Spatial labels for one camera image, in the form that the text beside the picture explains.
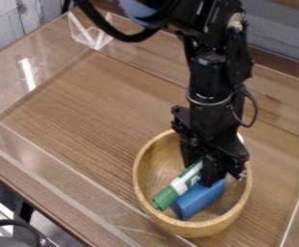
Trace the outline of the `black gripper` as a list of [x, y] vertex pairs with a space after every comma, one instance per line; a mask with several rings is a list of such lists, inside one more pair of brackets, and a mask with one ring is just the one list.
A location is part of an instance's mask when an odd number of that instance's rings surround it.
[[185, 167], [203, 161], [202, 184], [211, 187], [231, 175], [246, 177], [250, 154], [239, 138], [243, 123], [245, 95], [230, 93], [222, 98], [189, 94], [189, 107], [171, 108], [171, 128], [179, 135]]

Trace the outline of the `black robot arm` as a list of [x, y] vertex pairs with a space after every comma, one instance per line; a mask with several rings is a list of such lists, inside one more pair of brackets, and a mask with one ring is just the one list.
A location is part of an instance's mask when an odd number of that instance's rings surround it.
[[171, 108], [171, 127], [179, 134], [185, 165], [203, 162], [206, 186], [227, 175], [242, 178], [249, 152], [238, 130], [251, 126], [243, 122], [243, 107], [254, 99], [245, 85], [254, 62], [243, 2], [121, 0], [126, 15], [142, 26], [135, 34], [123, 33], [106, 20], [91, 0], [77, 0], [77, 4], [103, 32], [119, 41], [145, 41], [163, 29], [179, 37], [190, 70], [190, 105]]

